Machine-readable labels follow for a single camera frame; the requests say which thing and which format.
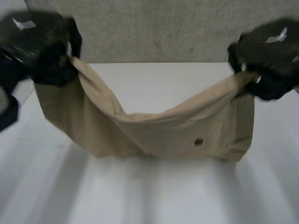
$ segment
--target fabric bag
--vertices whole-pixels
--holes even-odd
[[[73,58],[76,80],[36,84],[47,120],[96,156],[147,154],[240,160],[252,140],[254,97],[242,93],[254,73],[240,72],[160,114],[126,114],[92,68]]]

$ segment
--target gray wall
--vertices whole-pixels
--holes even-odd
[[[72,14],[91,63],[224,62],[241,32],[299,14],[299,0],[28,0]]]

